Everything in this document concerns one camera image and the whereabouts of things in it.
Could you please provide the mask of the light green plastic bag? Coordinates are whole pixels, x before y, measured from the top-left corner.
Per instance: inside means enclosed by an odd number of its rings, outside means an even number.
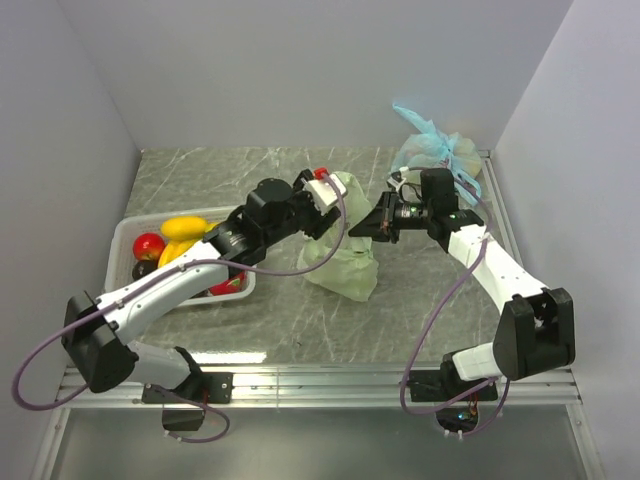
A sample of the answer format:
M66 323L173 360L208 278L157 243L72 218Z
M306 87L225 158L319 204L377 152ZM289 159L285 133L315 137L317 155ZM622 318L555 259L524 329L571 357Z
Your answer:
M347 190L344 201L347 228L350 228L370 213L372 205L353 174L344 171L336 171L335 174ZM328 255L339 236L340 222L338 219L319 240L304 238L296 265L298 270L315 265ZM372 240L365 237L351 238L348 231L345 231L339 249L329 261L303 277L350 300L366 302L377 285L378 267Z

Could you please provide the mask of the pink fake dragon fruit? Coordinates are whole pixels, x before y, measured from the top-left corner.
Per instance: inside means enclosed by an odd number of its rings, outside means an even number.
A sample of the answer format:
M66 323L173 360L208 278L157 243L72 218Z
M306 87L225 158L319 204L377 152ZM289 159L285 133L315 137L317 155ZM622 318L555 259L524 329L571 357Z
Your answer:
M246 274L241 272L234 277L216 284L208 289L212 296L230 295L243 290L246 281Z

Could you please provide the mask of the yellow fake mango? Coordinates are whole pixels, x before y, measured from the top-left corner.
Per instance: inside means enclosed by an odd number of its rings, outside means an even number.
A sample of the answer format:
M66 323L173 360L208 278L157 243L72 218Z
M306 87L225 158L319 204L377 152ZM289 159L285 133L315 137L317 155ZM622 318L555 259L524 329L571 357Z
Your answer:
M202 238L209 223L198 216L179 216L166 220L160 227L163 236L171 241L182 242Z

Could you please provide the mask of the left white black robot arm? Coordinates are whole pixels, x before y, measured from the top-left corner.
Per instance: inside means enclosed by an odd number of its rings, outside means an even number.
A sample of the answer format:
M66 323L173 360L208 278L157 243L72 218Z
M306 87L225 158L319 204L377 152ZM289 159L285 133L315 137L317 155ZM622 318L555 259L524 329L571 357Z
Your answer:
M197 293L255 271L267 251L303 233L313 239L346 223L348 191L334 174L302 171L292 184L268 178L185 253L145 277L97 299L83 292L69 299L62 346L93 393L126 380L155 383L177 401L201 390L202 373L183 349L138 344L147 326Z

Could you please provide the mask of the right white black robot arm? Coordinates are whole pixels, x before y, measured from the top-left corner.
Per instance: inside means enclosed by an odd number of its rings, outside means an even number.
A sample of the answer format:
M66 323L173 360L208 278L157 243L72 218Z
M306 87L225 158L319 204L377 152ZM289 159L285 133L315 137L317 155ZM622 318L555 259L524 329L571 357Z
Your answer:
M389 189L349 231L352 237L395 243L405 230L424 230L459 261L494 302L500 319L492 341L444 356L432 391L462 399L488 380L521 380L571 365L576 356L574 304L564 288L551 289L526 272L495 240L484 218L463 209L458 196L475 192L442 168L420 169L417 201L401 190L409 171L388 180Z

